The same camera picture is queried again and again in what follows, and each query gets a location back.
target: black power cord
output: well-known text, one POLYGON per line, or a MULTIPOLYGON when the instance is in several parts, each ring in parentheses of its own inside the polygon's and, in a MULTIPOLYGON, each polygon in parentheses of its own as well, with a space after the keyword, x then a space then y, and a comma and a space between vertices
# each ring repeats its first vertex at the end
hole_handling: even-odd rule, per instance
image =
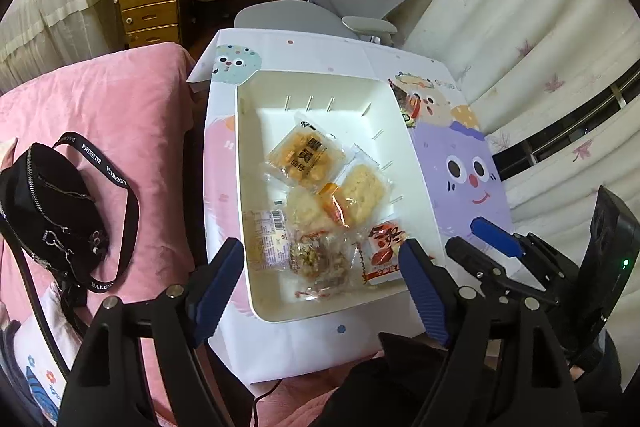
POLYGON ((263 398, 267 398, 271 393, 273 393, 273 391, 275 391, 278 386, 282 383, 282 378, 280 378, 280 380, 278 380, 276 382, 276 384, 271 388, 270 391, 267 391, 264 394, 261 394, 259 397, 257 397, 254 400, 254 427, 258 427, 258 402, 260 402, 260 400, 262 400, 263 398))

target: nutrition label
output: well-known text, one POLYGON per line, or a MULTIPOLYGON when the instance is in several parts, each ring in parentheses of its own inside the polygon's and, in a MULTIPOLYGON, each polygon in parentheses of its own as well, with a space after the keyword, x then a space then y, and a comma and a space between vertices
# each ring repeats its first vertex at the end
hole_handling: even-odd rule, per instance
POLYGON ((264 268, 284 267, 289 262, 289 239, 281 210, 254 212, 255 238, 264 268))

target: black crossbody bag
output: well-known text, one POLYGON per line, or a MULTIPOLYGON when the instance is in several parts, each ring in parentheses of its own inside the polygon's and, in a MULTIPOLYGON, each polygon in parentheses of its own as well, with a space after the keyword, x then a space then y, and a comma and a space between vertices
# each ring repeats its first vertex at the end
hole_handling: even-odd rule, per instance
POLYGON ((0 173, 0 233, 14 254, 34 316, 65 378, 68 368, 44 318, 22 250, 52 273, 63 314, 82 337, 87 326, 73 308, 86 305, 87 290, 104 293, 124 274, 136 244, 138 217, 138 198, 124 176, 95 145, 74 132, 63 134, 53 148, 32 144, 0 173), (111 281, 91 276, 108 251, 109 237, 80 172, 54 149, 62 144, 78 150, 111 183, 127 190, 118 270, 111 281))

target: pink bedspread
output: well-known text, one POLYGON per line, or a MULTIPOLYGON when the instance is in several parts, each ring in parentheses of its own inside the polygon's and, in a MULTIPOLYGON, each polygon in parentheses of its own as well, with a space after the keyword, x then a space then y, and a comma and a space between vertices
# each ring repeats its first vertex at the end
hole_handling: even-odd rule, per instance
MULTIPOLYGON (((125 302, 156 297, 193 270, 182 212, 182 147, 193 126, 185 80, 189 54, 165 43, 73 64, 17 87, 0 98, 0 141, 18 137, 15 158, 33 142, 53 145, 65 131, 86 136, 122 172, 140 202, 138 239, 121 284, 105 295, 89 292, 92 314, 107 295, 125 302)), ((111 238, 106 261, 94 277, 116 273, 126 191, 108 182, 75 150, 58 148, 78 168, 98 199, 111 238)), ((30 261, 39 293, 52 280, 30 261)), ((4 247, 0 260, 0 300, 12 319, 31 309, 14 258, 4 247)), ((156 409, 171 419, 151 343, 143 346, 156 409)))

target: screw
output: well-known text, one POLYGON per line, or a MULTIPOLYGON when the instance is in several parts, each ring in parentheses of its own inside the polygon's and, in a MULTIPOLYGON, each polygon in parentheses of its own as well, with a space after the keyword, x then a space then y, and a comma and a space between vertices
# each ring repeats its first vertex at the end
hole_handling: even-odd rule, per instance
POLYGON ((172 284, 169 288, 166 289, 166 294, 169 295, 170 298, 175 299, 184 293, 184 288, 179 284, 172 284))
POLYGON ((532 312, 540 308, 540 303, 538 302, 537 299, 534 299, 533 297, 527 297, 526 299, 524 299, 524 305, 527 308, 529 308, 532 312))
POLYGON ((468 301, 475 299, 476 295, 478 295, 478 293, 476 292, 476 290, 474 290, 473 288, 471 288, 471 286, 462 286, 459 290, 458 293, 460 294, 460 296, 463 299, 466 299, 468 301))
POLYGON ((111 308, 113 308, 116 304, 118 304, 118 301, 120 299, 118 299, 116 296, 111 296, 111 297, 107 297, 104 301, 102 301, 102 307, 110 310, 111 308))

